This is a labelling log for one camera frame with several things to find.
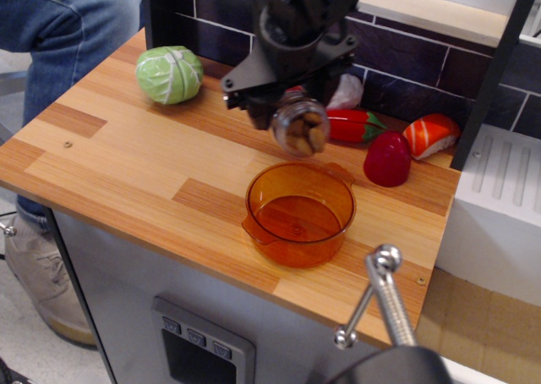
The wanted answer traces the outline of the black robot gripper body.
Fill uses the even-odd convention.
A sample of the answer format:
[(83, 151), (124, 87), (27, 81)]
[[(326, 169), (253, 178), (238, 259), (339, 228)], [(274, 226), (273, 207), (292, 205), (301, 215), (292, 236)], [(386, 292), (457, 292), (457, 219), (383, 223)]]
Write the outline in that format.
[(228, 109), (247, 111), (252, 97), (282, 98), (297, 85), (326, 104), (337, 88), (340, 76), (352, 65), (358, 39), (348, 30), (343, 13), (330, 26), (322, 26), (308, 41), (293, 45), (281, 31), (267, 7), (254, 12), (256, 42), (252, 52), (221, 79), (223, 100)]

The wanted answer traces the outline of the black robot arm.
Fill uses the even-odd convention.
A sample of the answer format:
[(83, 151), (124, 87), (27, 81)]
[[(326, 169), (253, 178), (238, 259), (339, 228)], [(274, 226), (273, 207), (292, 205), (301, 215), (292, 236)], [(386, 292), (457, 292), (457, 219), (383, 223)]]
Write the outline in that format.
[(346, 17), (359, 0), (253, 0), (251, 53), (221, 80), (230, 109), (266, 130), (285, 92), (303, 87), (327, 105), (358, 45)]

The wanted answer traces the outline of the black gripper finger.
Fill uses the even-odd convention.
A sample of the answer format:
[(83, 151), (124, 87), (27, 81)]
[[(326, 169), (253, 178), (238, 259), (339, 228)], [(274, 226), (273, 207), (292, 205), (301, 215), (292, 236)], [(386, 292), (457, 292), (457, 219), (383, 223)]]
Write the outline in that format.
[(252, 125), (257, 130), (267, 130), (276, 113), (281, 98), (252, 97), (247, 101), (247, 111)]

